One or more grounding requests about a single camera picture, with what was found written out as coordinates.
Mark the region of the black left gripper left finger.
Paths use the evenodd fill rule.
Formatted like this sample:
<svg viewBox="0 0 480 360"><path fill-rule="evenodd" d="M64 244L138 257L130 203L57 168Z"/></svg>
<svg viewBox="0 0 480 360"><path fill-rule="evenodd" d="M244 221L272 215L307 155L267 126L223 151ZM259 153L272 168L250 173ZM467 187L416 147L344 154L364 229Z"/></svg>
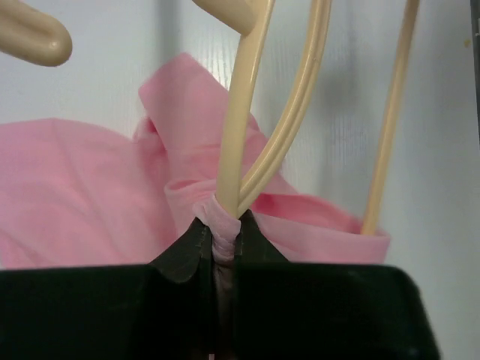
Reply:
<svg viewBox="0 0 480 360"><path fill-rule="evenodd" d="M151 262L1 272L3 359L207 359L212 234L200 220Z"/></svg>

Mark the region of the pink t-shirt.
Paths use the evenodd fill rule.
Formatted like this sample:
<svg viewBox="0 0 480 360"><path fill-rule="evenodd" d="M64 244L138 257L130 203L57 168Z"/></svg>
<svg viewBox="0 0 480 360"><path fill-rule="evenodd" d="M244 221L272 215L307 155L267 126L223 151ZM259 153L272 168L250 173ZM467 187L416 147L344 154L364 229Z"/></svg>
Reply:
<svg viewBox="0 0 480 360"><path fill-rule="evenodd" d="M1 267L147 263L199 218L214 259L240 223L214 198L227 90L189 55L139 90L132 138L57 118L1 126Z"/></svg>

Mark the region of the tan plastic hanger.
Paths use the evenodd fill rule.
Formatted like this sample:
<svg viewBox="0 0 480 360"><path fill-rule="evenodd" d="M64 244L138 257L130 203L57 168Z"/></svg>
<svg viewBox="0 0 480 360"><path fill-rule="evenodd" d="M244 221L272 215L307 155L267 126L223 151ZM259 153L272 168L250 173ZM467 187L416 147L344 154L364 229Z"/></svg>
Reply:
<svg viewBox="0 0 480 360"><path fill-rule="evenodd" d="M198 6L241 36L232 71L217 173L216 198L231 216L239 218L278 171L305 116L323 58L330 20L330 1L313 1L301 63L282 116L252 167L242 172L246 128L260 59L274 4L272 1L199 1ZM419 9L405 5L397 42L388 100L382 121L361 233L376 232L392 143L401 107L406 72ZM68 30L54 17L21 1L1 3L1 51L46 67L64 64L73 44Z"/></svg>

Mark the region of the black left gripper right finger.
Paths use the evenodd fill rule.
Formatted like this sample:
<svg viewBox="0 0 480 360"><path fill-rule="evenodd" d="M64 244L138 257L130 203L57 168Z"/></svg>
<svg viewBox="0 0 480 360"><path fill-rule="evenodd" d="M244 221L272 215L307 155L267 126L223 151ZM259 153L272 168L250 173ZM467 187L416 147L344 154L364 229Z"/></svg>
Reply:
<svg viewBox="0 0 480 360"><path fill-rule="evenodd" d="M232 343L238 359L439 359L421 293L399 268L288 261L241 217Z"/></svg>

